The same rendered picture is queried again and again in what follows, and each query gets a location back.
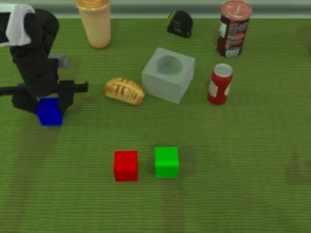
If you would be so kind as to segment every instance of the gray block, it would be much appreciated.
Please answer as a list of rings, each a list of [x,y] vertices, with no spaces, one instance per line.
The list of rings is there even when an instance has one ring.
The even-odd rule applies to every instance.
[[[193,57],[157,48],[141,73],[144,91],[180,103],[193,79],[194,63]]]
[[[58,67],[68,67],[69,66],[69,58],[64,53],[51,53],[49,55],[49,58],[51,59],[58,59],[59,65]]]

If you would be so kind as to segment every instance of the black object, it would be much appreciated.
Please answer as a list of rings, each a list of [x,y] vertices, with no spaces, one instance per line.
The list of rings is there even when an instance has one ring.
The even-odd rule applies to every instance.
[[[0,17],[0,35],[5,35],[7,17],[7,15]],[[35,9],[35,14],[27,13],[25,15],[24,30],[30,37],[31,43],[10,47],[13,62],[24,83],[16,87],[0,88],[0,96],[13,95],[14,107],[36,114],[37,98],[57,93],[58,107],[64,114],[67,108],[73,104],[74,93],[88,91],[87,82],[75,84],[74,81],[60,81],[58,83],[59,61],[49,58],[58,29],[57,18],[48,11]]]
[[[169,15],[167,32],[188,38],[191,36],[192,27],[193,20],[187,12],[176,11]]]

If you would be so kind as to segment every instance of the cup rim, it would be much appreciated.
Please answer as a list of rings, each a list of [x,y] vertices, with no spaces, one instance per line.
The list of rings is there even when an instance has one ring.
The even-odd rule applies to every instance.
[[[102,9],[104,9],[104,8],[109,7],[110,4],[111,4],[111,0],[109,0],[108,3],[105,4],[104,6],[97,7],[97,8],[87,8],[87,7],[79,6],[79,5],[76,3],[76,0],[73,0],[73,3],[74,3],[74,5],[75,5],[79,10],[95,12],[95,11],[100,11],[100,10],[102,10]]]

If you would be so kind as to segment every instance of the blue cube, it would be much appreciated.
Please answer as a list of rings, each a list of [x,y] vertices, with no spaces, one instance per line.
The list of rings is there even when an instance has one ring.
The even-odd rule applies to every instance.
[[[37,116],[42,126],[62,126],[63,115],[58,109],[58,97],[40,98]]]

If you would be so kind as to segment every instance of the croissant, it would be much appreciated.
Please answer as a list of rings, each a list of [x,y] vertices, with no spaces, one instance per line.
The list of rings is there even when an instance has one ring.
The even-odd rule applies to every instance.
[[[104,86],[104,95],[132,105],[140,105],[145,96],[143,89],[134,81],[113,78]]]

